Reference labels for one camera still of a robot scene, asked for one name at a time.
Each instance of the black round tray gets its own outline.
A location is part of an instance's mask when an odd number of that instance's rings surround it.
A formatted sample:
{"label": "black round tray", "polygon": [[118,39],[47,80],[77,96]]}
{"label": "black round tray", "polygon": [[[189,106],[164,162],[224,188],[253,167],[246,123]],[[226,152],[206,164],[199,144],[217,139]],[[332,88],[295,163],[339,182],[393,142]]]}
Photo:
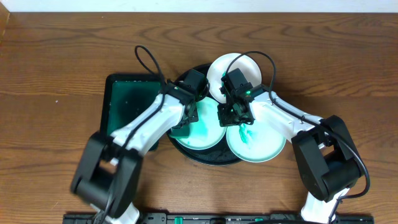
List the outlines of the black round tray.
{"label": "black round tray", "polygon": [[[210,63],[199,65],[193,69],[207,76],[207,71],[209,70],[210,65],[211,65]],[[185,156],[194,161],[208,165],[216,165],[216,166],[225,166],[242,161],[240,158],[235,156],[235,154],[229,149],[228,143],[226,142],[226,134],[224,135],[224,137],[221,139],[220,142],[218,142],[216,145],[214,145],[209,149],[193,150],[185,146],[182,146],[180,143],[178,143],[177,140],[171,138],[169,136],[169,132],[167,133],[167,136],[169,137],[170,142],[172,142],[172,144],[182,154],[184,154]]]}

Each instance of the white wall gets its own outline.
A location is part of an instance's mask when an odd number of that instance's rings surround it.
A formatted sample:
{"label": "white wall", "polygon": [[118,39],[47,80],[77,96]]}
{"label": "white wall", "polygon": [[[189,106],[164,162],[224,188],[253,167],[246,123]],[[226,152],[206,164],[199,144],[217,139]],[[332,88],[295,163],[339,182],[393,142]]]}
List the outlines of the white wall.
{"label": "white wall", "polygon": [[0,0],[10,12],[398,12],[398,0]]}

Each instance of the wooden surface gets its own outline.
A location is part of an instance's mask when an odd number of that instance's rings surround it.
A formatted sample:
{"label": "wooden surface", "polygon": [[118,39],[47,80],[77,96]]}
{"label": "wooden surface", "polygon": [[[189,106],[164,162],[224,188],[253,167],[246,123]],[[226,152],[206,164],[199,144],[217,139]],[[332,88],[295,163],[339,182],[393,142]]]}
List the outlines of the wooden surface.
{"label": "wooden surface", "polygon": [[[0,49],[0,222],[61,223],[92,209],[69,192],[100,125],[105,78],[143,72],[134,46],[167,78],[230,52],[262,50],[275,90],[298,108],[341,116],[366,163],[370,193],[340,213],[397,223],[397,14],[12,14]],[[264,83],[265,59],[253,56]],[[361,179],[351,194],[364,187]],[[170,212],[298,212],[305,190],[291,144],[275,159],[213,167],[163,137],[144,159],[139,208]]]}
{"label": "wooden surface", "polygon": [[8,23],[8,18],[10,16],[9,11],[0,2],[0,46],[2,37],[6,32],[6,25]]}

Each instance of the light green plate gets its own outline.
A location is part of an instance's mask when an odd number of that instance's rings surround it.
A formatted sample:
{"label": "light green plate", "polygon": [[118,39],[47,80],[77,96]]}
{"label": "light green plate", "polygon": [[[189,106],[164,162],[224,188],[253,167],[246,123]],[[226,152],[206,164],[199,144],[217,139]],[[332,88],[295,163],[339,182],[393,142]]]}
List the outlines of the light green plate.
{"label": "light green plate", "polygon": [[178,143],[189,149],[204,150],[217,144],[225,135],[217,115],[217,101],[206,97],[197,103],[199,121],[190,123],[187,138],[176,138]]}
{"label": "light green plate", "polygon": [[249,162],[265,162],[277,156],[286,139],[266,123],[254,121],[253,125],[230,126],[226,140],[231,151]]}

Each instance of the white plate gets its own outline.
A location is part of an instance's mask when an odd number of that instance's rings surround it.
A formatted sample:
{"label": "white plate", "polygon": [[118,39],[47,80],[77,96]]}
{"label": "white plate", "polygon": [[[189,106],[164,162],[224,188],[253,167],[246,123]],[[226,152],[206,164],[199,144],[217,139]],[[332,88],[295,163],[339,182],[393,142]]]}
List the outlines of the white plate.
{"label": "white plate", "polygon": [[217,101],[206,97],[197,103],[199,121],[190,123],[187,138],[176,139],[181,145],[194,150],[208,149],[217,144],[225,135],[217,115]]}
{"label": "white plate", "polygon": [[239,158],[248,162],[265,162],[284,148],[286,139],[266,123],[254,121],[253,125],[246,127],[251,132],[251,138],[246,142],[239,133],[240,126],[230,126],[226,131],[228,146]]}
{"label": "white plate", "polygon": [[[221,78],[228,68],[228,65],[239,55],[238,53],[230,53],[219,57],[210,65],[209,71],[207,72],[207,79],[210,83],[210,94],[220,103],[226,103],[224,94],[220,92]],[[253,59],[248,56],[242,56],[232,64],[229,72],[235,68],[242,71],[246,80],[251,82],[253,87],[261,84],[260,68]]]}

